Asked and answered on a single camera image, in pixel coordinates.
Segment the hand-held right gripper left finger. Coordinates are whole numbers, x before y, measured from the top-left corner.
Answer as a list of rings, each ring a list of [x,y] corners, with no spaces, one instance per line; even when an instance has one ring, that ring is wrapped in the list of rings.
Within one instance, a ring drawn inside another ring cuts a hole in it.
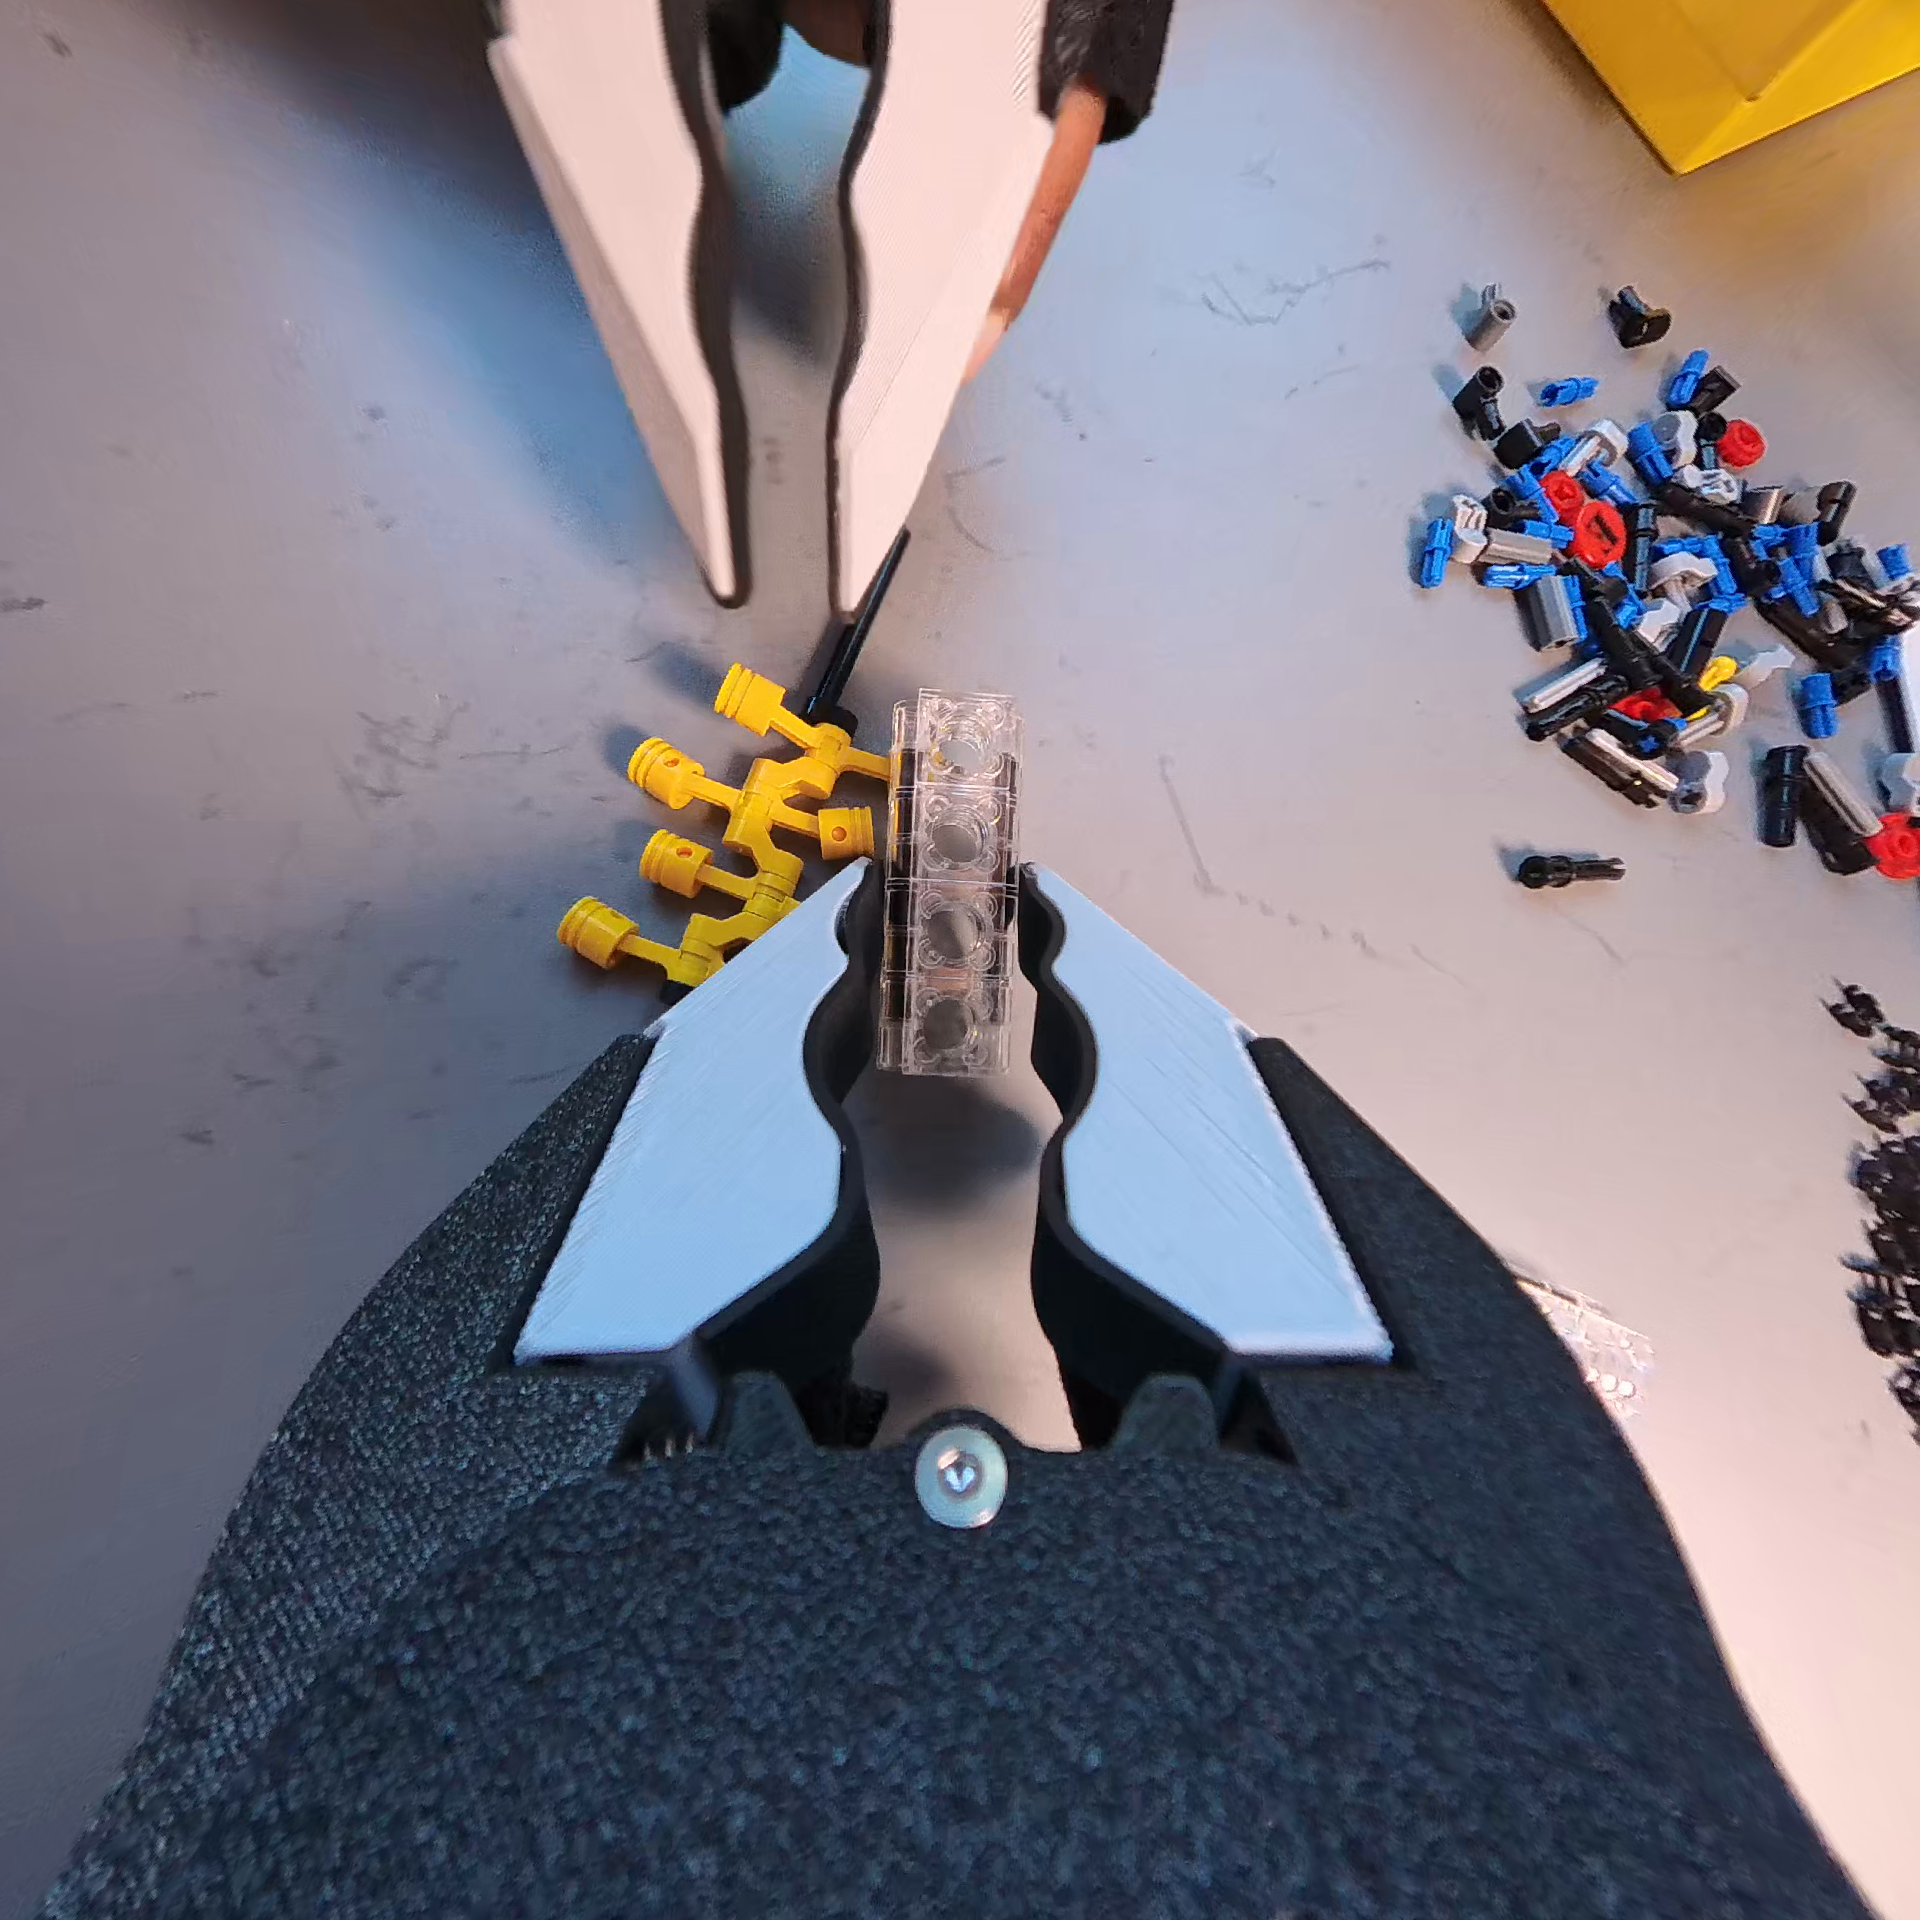
[[[881,1257],[845,1102],[873,1056],[882,875],[857,858],[642,1034],[638,1078],[514,1338],[658,1370],[707,1439],[734,1376],[843,1376]]]

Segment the pile of mixed coloured connectors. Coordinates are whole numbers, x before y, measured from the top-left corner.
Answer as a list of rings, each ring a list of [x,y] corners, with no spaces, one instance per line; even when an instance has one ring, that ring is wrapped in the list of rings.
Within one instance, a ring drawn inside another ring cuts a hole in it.
[[[1692,352],[1652,409],[1593,411],[1601,383],[1453,374],[1493,463],[1419,537],[1413,581],[1507,598],[1548,670],[1515,693],[1536,746],[1640,810],[1716,813],[1761,689],[1787,680],[1795,739],[1757,755],[1757,838],[1827,874],[1915,882],[1915,557],[1854,541],[1857,485],[1774,487],[1734,378]]]

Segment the yellow storage bin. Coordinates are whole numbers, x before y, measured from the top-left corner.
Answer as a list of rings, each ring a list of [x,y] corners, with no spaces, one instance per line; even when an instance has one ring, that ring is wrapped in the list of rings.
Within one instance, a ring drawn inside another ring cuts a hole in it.
[[[1548,3],[1673,176],[1918,67],[1915,3]]]

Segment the clear plastic engine block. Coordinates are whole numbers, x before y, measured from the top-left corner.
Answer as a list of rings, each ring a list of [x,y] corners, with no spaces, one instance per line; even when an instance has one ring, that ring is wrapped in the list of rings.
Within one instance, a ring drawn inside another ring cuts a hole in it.
[[[1018,968],[1025,722],[996,693],[921,689],[897,706],[878,1066],[989,1078],[1009,1066]]]
[[[1633,1330],[1584,1291],[1557,1287],[1518,1265],[1507,1272],[1566,1344],[1595,1399],[1618,1425],[1633,1423],[1645,1401],[1654,1370],[1644,1333]]]

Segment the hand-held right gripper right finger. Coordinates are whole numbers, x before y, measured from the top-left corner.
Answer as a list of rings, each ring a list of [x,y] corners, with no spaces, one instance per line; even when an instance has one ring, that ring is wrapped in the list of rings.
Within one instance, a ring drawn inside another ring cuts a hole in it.
[[[1387,1365],[1395,1342],[1264,1073],[1268,1048],[1056,872],[1025,865],[1018,955],[1042,1150],[1030,1297],[1082,1449],[1107,1449],[1157,1376],[1216,1437],[1281,1440],[1257,1376]]]

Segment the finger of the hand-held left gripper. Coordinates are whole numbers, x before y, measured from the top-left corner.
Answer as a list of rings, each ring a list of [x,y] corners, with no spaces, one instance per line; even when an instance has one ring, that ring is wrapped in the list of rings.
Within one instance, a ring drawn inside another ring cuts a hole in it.
[[[849,5],[867,89],[836,210],[849,320],[828,414],[836,615],[914,509],[1052,145],[1042,3]]]
[[[521,151],[710,598],[752,595],[734,207],[707,5],[507,3],[488,48]]]

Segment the pile of small black pins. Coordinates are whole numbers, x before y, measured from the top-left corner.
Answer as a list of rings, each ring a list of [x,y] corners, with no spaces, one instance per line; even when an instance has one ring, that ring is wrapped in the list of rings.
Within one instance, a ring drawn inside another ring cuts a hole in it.
[[[1843,1259],[1850,1304],[1918,1434],[1918,1031],[1886,1021],[1881,1002],[1857,983],[1836,983],[1827,1014],[1867,1042],[1875,1063],[1845,1102],[1867,1131],[1846,1176],[1866,1207],[1864,1251]]]

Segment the person's left hand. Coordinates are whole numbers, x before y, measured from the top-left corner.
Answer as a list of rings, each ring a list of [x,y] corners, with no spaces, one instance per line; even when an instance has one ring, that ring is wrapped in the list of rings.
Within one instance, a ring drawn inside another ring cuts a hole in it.
[[[1091,80],[1074,80],[1061,95],[1052,143],[1034,197],[1025,210],[1012,251],[974,342],[965,383],[985,369],[1003,335],[1025,313],[1048,258],[1061,235],[1107,127],[1109,96]]]

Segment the yellow piston crankshaft assembly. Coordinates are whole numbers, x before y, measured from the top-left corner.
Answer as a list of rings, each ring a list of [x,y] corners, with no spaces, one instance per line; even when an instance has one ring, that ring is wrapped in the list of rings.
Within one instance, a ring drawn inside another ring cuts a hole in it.
[[[796,757],[756,757],[737,784],[710,781],[699,761],[662,737],[645,739],[629,760],[629,781],[667,810],[694,803],[718,810],[725,816],[722,850],[746,861],[742,872],[726,872],[715,865],[713,849],[658,831],[641,854],[641,878],[685,902],[725,897],[732,913],[697,913],[677,945],[662,945],[588,897],[561,922],[565,950],[598,969],[642,962],[662,975],[666,989],[692,993],[797,905],[805,863],[779,843],[782,832],[813,843],[829,865],[876,854],[873,813],[834,805],[833,795],[845,778],[889,778],[889,760],[857,747],[857,719],[845,706],[845,693],[908,545],[909,533],[900,531],[884,551],[852,618],[833,638],[802,710],[792,710],[782,686],[742,663],[725,675],[713,710],[756,737],[778,737]]]

